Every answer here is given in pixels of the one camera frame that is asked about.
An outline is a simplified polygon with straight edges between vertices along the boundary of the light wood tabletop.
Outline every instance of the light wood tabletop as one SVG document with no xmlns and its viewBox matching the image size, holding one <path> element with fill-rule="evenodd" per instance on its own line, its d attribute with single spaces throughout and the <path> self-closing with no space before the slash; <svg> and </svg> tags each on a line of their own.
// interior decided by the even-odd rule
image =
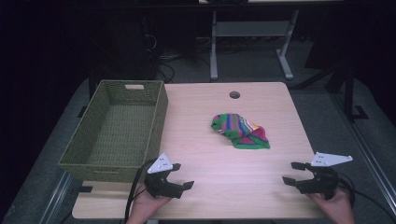
<svg viewBox="0 0 396 224">
<path fill-rule="evenodd" d="M 173 199 L 153 219 L 267 219 L 323 217 L 317 206 L 282 175 L 312 178 L 292 170 L 293 161 L 310 162 L 309 144 L 289 91 L 280 82 L 165 85 L 169 104 L 161 152 L 179 171 L 168 181 L 195 181 L 181 199 Z M 240 98 L 230 97 L 238 91 Z M 237 149 L 211 127 L 212 119 L 235 113 L 262 126 L 269 149 Z M 131 183 L 85 181 L 92 192 L 78 195 L 75 218 L 122 219 Z"/>
</svg>

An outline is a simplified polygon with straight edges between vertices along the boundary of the colorful sock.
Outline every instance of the colorful sock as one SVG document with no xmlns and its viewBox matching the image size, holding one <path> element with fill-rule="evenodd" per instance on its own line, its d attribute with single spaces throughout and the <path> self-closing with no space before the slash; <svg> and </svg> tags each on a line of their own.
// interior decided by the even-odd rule
<svg viewBox="0 0 396 224">
<path fill-rule="evenodd" d="M 213 118 L 211 127 L 232 140 L 236 148 L 269 148 L 265 130 L 237 114 L 220 114 Z"/>
</svg>

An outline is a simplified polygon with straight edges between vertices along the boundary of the human hand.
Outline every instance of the human hand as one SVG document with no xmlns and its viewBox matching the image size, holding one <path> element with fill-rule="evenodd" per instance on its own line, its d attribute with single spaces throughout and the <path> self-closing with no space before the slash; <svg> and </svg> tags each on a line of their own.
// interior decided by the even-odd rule
<svg viewBox="0 0 396 224">
<path fill-rule="evenodd" d="M 131 215 L 129 215 L 126 224 L 144 223 L 150 217 L 152 217 L 161 206 L 172 200 L 171 198 L 162 196 L 153 198 L 151 194 L 146 191 L 145 184 L 142 184 L 139 188 L 137 188 L 135 195 L 137 196 L 135 196 L 136 198 L 134 199 L 134 203 L 132 205 Z"/>
<path fill-rule="evenodd" d="M 326 216 L 334 224 L 354 224 L 352 208 L 350 205 L 349 195 L 342 189 L 337 188 L 334 196 L 330 200 L 324 200 L 324 195 L 306 194 L 308 198 L 314 201 Z"/>
</svg>

